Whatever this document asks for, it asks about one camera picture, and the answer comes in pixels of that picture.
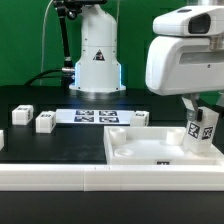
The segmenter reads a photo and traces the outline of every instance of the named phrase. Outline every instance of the small white block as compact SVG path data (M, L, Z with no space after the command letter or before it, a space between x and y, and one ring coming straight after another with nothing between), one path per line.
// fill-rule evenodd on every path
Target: small white block
M149 124L149 112L147 111L136 111L131 117L130 126L144 127Z
M56 113L53 111L43 111L36 118L37 133L51 133L56 125Z
M33 118L33 106L20 105L12 111L13 125L27 125Z
M3 147L4 147L4 135L3 131L0 130L0 150L2 150Z

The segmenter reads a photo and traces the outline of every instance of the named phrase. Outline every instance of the warning label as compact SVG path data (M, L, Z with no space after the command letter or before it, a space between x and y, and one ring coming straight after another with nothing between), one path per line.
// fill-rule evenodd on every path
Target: warning label
M101 52L101 50L99 50L95 57L93 58L94 61L105 61L103 53Z

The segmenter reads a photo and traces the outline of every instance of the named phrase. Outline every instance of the white robot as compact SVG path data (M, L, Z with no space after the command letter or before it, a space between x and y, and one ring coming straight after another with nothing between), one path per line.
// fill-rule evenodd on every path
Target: white robot
M154 20L146 84L159 95L183 94L188 124L184 146L211 145L218 113L198 108L198 93L224 89L224 1L201 0Z
M125 93L126 88L121 84L121 65L116 59L117 23L100 8L99 4L104 3L106 0L54 1L63 27L66 16L70 19L75 19L78 14L82 16L82 55L75 65L75 80L69 86L73 95L107 99ZM73 65L68 50L67 31L63 27L66 72Z

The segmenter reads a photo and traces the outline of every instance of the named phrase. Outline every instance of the white container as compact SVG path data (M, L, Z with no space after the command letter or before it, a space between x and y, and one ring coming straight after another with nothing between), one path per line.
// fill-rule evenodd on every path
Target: white container
M43 111L36 118L37 133L51 133L56 126L56 113L53 111Z
M33 106L20 105L12 111L13 125L27 125L33 118Z
M126 143L126 130L120 127L111 128L110 131L111 144L123 145Z
M210 150L219 117L218 113L206 107L200 109L203 110L202 121L188 122L183 142L186 149L196 154Z
M126 130L126 142L113 144L110 133L114 126L104 127L104 147L109 165L214 165L219 159L224 159L213 145L202 155L186 150L182 142L186 131L184 127L116 128ZM171 138L169 142L167 136L171 131L177 139Z

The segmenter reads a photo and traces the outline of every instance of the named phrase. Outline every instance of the black table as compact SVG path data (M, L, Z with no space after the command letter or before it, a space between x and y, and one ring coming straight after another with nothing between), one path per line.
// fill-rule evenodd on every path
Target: black table
M69 96L59 87L3 86L0 129L7 136L0 163L106 164L103 126L57 125L52 134L38 135L32 122L28 127L11 125L11 111L21 104L34 105L35 117L56 108L146 110L150 125L186 125L180 96L128 90L125 97L91 101ZM220 120L214 140L220 150L224 149L223 130ZM0 223L221 224L223 204L223 192L0 192Z

